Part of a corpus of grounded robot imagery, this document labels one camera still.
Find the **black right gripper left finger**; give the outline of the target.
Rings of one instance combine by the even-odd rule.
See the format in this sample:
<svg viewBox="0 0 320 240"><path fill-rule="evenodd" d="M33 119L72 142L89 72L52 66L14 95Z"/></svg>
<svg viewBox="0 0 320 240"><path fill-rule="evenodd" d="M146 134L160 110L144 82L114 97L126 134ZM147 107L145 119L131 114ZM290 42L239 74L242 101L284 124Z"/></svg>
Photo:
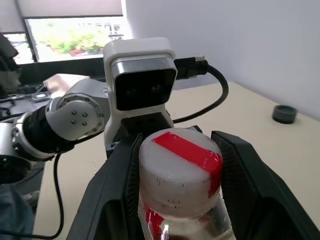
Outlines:
<svg viewBox="0 0 320 240"><path fill-rule="evenodd" d="M144 240L138 217L141 134L122 138L89 182L66 240Z"/></svg>

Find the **grey roller blind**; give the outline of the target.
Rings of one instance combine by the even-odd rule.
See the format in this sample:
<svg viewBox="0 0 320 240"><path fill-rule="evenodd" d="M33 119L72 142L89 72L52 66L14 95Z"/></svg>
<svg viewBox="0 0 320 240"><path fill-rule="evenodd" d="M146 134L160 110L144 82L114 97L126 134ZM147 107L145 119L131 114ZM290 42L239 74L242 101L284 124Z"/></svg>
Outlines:
<svg viewBox="0 0 320 240"><path fill-rule="evenodd" d="M17 0L25 18L122 16L122 0Z"/></svg>

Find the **window with dark frame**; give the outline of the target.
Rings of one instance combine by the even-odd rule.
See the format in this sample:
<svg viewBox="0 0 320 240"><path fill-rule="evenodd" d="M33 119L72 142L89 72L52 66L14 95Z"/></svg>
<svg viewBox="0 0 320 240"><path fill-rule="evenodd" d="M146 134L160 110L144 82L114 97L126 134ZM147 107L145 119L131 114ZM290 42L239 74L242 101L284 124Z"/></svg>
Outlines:
<svg viewBox="0 0 320 240"><path fill-rule="evenodd" d="M3 34L18 51L17 64L99 58L108 42L132 38L124 16L38 18L25 23L26 32Z"/></svg>

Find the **person in dark clothing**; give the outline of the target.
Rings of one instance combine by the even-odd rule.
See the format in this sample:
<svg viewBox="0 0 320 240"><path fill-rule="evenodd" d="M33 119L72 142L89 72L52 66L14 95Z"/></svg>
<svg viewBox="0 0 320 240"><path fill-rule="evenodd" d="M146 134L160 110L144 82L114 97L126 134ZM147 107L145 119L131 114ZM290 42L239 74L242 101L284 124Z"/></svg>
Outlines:
<svg viewBox="0 0 320 240"><path fill-rule="evenodd" d="M18 51L10 41L0 33L0 97L17 88L20 83L21 68L15 62Z"/></svg>

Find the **brown cardboard box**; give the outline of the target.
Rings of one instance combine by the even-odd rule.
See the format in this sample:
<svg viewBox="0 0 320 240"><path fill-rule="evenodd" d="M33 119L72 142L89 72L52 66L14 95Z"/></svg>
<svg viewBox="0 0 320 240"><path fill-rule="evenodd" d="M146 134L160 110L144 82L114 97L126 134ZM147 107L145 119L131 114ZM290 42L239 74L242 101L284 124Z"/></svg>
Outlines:
<svg viewBox="0 0 320 240"><path fill-rule="evenodd" d="M86 75L57 73L42 83L47 88L51 99L62 97L73 85L85 79L89 79Z"/></svg>

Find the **dark grey round cap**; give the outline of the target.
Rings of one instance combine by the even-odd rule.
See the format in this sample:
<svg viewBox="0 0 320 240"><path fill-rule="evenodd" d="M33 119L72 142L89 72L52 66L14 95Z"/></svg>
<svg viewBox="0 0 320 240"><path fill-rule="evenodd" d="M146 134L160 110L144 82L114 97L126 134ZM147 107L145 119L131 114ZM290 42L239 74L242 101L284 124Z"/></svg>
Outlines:
<svg viewBox="0 0 320 240"><path fill-rule="evenodd" d="M296 120L297 109L289 105L276 105L273 108L272 119L280 124L293 124Z"/></svg>

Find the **black desk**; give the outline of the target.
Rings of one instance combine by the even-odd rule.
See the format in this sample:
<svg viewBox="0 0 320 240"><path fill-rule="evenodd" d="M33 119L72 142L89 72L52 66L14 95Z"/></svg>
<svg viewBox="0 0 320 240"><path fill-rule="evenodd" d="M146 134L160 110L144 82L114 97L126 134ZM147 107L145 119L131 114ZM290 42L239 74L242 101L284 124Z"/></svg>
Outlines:
<svg viewBox="0 0 320 240"><path fill-rule="evenodd" d="M22 86L14 90L14 94L30 94L36 92L36 87L55 74L83 75L91 79L105 82L103 58L61 60L37 62L22 65L20 81ZM30 98L12 101L0 100L0 121L15 117L25 112L32 112L42 107L46 101L33 102Z"/></svg>

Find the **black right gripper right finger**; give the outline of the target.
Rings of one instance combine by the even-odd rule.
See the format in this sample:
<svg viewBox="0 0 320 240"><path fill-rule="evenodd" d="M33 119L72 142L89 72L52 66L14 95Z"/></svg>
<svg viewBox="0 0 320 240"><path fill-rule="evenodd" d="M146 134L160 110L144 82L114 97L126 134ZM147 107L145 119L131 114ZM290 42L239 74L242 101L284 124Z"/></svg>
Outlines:
<svg viewBox="0 0 320 240"><path fill-rule="evenodd" d="M238 136L212 131L223 158L221 189L236 240L320 240L286 183Z"/></svg>

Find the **dark blue fabric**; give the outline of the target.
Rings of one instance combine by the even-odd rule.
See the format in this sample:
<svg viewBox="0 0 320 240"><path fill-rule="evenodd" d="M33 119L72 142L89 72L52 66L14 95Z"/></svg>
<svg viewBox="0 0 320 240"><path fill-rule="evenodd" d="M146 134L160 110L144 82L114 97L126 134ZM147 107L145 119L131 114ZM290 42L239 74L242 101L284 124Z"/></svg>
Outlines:
<svg viewBox="0 0 320 240"><path fill-rule="evenodd" d="M34 216L30 205L10 184L0 185L0 230L31 234Z"/></svg>

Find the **white bottle cap red tape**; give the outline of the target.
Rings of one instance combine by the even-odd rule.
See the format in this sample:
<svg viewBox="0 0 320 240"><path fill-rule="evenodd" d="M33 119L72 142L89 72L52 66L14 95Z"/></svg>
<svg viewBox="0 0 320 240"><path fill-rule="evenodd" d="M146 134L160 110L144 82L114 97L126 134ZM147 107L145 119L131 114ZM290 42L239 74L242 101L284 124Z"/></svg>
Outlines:
<svg viewBox="0 0 320 240"><path fill-rule="evenodd" d="M140 195L160 215L194 218L216 205L222 153L207 135L168 128L148 136L139 149Z"/></svg>

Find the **clear plastic bottle red label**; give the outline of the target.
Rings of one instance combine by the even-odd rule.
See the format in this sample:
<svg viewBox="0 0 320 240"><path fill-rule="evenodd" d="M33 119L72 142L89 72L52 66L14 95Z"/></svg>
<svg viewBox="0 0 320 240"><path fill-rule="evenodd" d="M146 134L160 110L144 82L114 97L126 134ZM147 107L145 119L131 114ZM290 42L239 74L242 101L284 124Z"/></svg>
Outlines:
<svg viewBox="0 0 320 240"><path fill-rule="evenodd" d="M145 240L237 240L220 195L213 208L196 218L160 215L139 199L138 217Z"/></svg>

